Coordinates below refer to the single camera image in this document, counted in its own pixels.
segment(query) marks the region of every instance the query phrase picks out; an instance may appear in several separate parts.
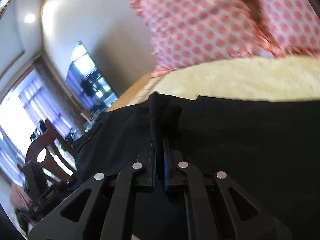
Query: silver screw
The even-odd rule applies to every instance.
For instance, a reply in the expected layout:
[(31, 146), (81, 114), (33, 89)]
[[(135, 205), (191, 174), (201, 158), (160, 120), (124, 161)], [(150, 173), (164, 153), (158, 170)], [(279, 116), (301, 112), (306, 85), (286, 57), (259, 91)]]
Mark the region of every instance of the silver screw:
[(143, 167), (142, 163), (134, 163), (132, 164), (132, 168), (138, 170), (141, 169)]
[(182, 169), (185, 169), (189, 166), (189, 164), (187, 162), (179, 162), (178, 166)]
[(95, 180), (102, 180), (104, 178), (104, 174), (101, 172), (98, 172), (97, 174), (95, 174), (94, 179)]
[(227, 177), (227, 174), (224, 171), (218, 171), (217, 172), (217, 177), (219, 179), (225, 179)]

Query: purple curtain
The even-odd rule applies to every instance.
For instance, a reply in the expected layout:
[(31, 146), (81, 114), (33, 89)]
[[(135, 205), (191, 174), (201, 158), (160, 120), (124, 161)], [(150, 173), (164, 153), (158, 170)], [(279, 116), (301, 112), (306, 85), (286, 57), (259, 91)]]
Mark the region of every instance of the purple curtain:
[(0, 139), (0, 167), (11, 181), (22, 184), (25, 181), (24, 175), (17, 168), (17, 164), (23, 166), (25, 157), (1, 126), (0, 132), (3, 137), (3, 140)]
[(90, 111), (91, 107), (97, 102), (87, 96), (80, 86), (83, 79), (84, 75), (72, 63), (66, 78), (66, 84), (76, 94), (78, 100), (83, 104), (84, 108)]
[(19, 99), (38, 129), (40, 128), (39, 121), (48, 119), (63, 138), (70, 133), (72, 122), (62, 112), (57, 102), (52, 99), (37, 77), (19, 95)]

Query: curtain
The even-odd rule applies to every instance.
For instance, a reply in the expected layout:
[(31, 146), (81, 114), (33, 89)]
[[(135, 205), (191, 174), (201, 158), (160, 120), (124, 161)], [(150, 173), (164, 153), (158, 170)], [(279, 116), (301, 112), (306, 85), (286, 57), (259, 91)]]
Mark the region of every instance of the curtain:
[(41, 120), (49, 119), (52, 125), (65, 138), (71, 131), (71, 121), (63, 114), (54, 98), (44, 88), (39, 78), (35, 78), (19, 95), (23, 108), (39, 129)]
[(22, 185), (25, 181), (24, 175), (17, 168), (17, 164), (23, 166), (25, 158), (1, 126), (0, 132), (2, 135), (0, 138), (0, 167), (11, 181)]
[(42, 55), (33, 63), (33, 67), (41, 82), (45, 84), (51, 98), (55, 100), (60, 109), (69, 117), (74, 127), (77, 127), (80, 131), (84, 132), (83, 125), (86, 123), (86, 119), (80, 114), (82, 109), (79, 109), (63, 90), (58, 80), (53, 76)]
[(72, 63), (69, 68), (69, 73), (66, 78), (66, 84), (76, 94), (77, 98), (83, 104), (84, 108), (90, 111), (91, 107), (96, 104), (96, 100), (93, 100), (84, 92), (80, 86), (81, 81), (84, 79), (84, 75), (74, 66)]

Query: chair backrest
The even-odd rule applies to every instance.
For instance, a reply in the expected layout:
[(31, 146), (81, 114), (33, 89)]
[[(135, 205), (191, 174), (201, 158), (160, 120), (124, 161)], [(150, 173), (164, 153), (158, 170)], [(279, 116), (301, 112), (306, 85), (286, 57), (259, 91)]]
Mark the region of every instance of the chair backrest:
[(47, 127), (47, 131), (39, 135), (37, 139), (35, 139), (26, 154), (25, 163), (28, 161), (37, 162), (37, 158), (39, 153), (45, 149), (46, 154), (45, 158), (41, 163), (38, 163), (41, 167), (49, 170), (59, 179), (68, 179), (70, 176), (57, 164), (55, 159), (51, 156), (48, 147), (50, 146), (53, 152), (59, 157), (61, 162), (67, 166), (69, 170), (75, 172), (75, 169), (61, 156), (59, 150), (57, 149), (56, 145), (54, 144), (55, 139), (58, 139), (59, 142), (62, 144), (63, 148), (67, 150), (70, 154), (73, 153), (72, 147), (68, 145), (68, 143), (62, 138), (62, 136), (57, 132), (54, 126), (50, 123), (49, 120), (45, 120), (45, 125)]

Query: ceiling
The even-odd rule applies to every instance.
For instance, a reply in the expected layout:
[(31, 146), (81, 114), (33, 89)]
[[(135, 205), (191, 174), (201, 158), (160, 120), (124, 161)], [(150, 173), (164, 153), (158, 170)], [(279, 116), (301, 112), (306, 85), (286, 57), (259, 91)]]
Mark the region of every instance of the ceiling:
[[(0, 91), (42, 49), (41, 6), (43, 0), (12, 0), (0, 20)], [(25, 23), (27, 14), (35, 21)]]

